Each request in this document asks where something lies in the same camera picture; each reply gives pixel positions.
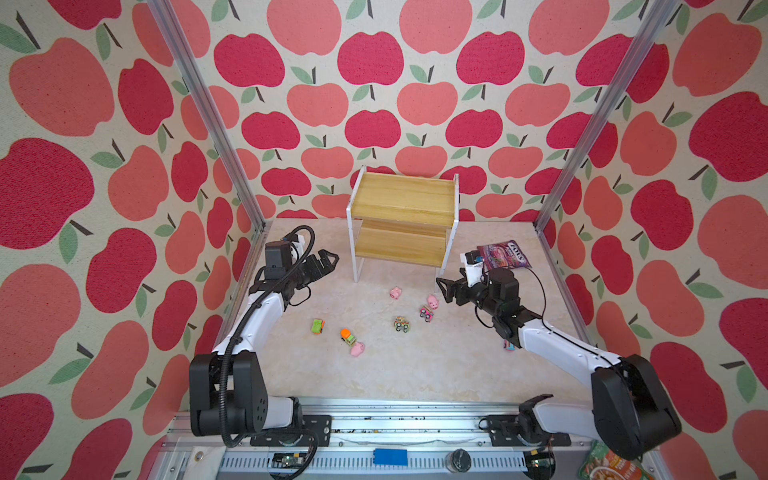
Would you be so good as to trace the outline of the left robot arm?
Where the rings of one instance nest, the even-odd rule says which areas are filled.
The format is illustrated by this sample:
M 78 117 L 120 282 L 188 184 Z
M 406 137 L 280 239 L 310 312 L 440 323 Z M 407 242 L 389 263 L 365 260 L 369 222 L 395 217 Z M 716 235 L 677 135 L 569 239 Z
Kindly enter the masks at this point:
M 212 352 L 195 355 L 189 367 L 192 434 L 220 436 L 230 448 L 263 432 L 302 434 L 300 402 L 268 394 L 258 353 L 295 291 L 332 273 L 339 256 L 322 249 L 296 260 L 285 252 L 268 253 L 266 259 L 238 323 Z

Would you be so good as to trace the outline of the pink pig toy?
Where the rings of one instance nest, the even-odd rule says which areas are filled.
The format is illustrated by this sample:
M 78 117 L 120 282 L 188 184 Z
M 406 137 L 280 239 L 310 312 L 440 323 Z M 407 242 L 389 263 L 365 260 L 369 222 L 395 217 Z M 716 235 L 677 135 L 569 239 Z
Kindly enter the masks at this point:
M 430 294 L 427 297 L 427 305 L 431 310 L 436 310 L 439 307 L 439 300 L 434 294 Z
M 357 358 L 360 355 L 362 355 L 365 351 L 365 344 L 363 342 L 357 341 L 350 349 L 350 355 Z

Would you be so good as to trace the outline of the wooden two-tier shelf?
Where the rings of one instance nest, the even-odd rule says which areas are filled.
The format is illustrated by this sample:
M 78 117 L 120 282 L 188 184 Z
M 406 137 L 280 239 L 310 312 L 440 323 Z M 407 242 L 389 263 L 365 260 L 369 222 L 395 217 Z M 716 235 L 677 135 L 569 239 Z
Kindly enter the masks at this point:
M 432 267 L 445 272 L 459 225 L 460 178 L 371 172 L 356 178 L 346 222 L 352 278 L 367 259 Z

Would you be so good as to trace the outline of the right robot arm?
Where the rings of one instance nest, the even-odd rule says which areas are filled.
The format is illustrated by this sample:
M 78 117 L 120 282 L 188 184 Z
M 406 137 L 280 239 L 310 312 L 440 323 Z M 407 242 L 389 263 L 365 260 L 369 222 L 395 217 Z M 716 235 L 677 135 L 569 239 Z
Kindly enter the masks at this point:
M 488 313 L 503 340 L 542 357 L 591 390 L 585 403 L 556 402 L 550 394 L 521 403 L 515 419 L 521 442 L 534 446 L 554 434 L 576 435 L 600 440 L 621 458 L 633 460 L 681 434 L 679 416 L 647 359 L 601 350 L 547 324 L 541 314 L 523 306 L 510 269 L 461 273 L 458 280 L 437 279 L 446 302 L 472 304 Z

